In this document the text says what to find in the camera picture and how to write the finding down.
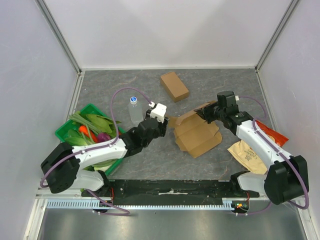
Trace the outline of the brown cardboard box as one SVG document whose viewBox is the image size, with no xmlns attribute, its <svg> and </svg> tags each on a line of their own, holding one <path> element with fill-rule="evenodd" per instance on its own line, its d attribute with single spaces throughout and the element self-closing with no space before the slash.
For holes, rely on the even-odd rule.
<svg viewBox="0 0 320 240">
<path fill-rule="evenodd" d="M 161 75 L 160 84 L 174 103 L 186 99 L 190 94 L 187 87 L 174 71 Z"/>
</svg>

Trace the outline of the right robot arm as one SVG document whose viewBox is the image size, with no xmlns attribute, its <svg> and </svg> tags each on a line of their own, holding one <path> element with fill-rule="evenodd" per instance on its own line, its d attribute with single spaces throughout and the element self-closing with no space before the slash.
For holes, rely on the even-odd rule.
<svg viewBox="0 0 320 240">
<path fill-rule="evenodd" d="M 229 184 L 235 197 L 246 191 L 264 194 L 275 205 L 289 202 L 306 210 L 310 205 L 308 165 L 301 155 L 294 156 L 277 145 L 257 125 L 248 112 L 240 111 L 239 97 L 233 91 L 217 94 L 217 101 L 195 109 L 208 124 L 220 121 L 240 140 L 243 140 L 260 157 L 267 168 L 265 174 L 244 172 L 236 175 Z"/>
</svg>

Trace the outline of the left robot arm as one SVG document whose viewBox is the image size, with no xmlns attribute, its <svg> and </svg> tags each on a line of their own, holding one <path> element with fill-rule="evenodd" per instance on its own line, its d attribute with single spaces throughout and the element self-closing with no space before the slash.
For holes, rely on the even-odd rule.
<svg viewBox="0 0 320 240">
<path fill-rule="evenodd" d="M 162 122 L 148 117 L 118 139 L 89 146 L 60 143 L 40 165 L 44 174 L 41 187 L 49 188 L 53 194 L 71 188 L 89 189 L 99 197 L 106 196 L 110 191 L 106 174 L 102 171 L 88 171 L 86 168 L 140 153 L 153 139 L 165 136 L 168 121 L 167 117 Z"/>
</svg>

